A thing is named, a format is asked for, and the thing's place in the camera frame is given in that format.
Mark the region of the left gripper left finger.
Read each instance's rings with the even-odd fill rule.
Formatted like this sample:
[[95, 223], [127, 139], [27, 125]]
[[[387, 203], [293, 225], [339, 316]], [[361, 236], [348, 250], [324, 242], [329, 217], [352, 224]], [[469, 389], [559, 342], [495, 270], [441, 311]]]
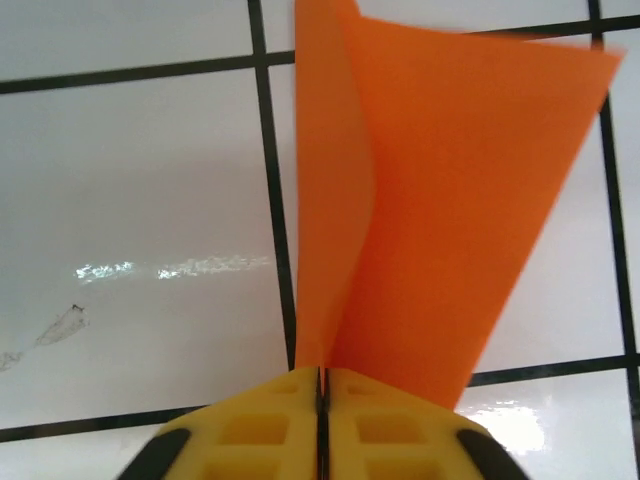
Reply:
[[319, 479], [316, 368], [179, 416], [147, 441], [120, 479]]

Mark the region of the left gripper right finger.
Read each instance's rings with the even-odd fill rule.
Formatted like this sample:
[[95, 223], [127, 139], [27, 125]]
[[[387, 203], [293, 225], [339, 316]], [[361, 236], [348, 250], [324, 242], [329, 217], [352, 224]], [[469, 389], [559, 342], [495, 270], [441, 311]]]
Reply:
[[324, 479], [527, 479], [481, 425], [348, 369], [326, 369]]

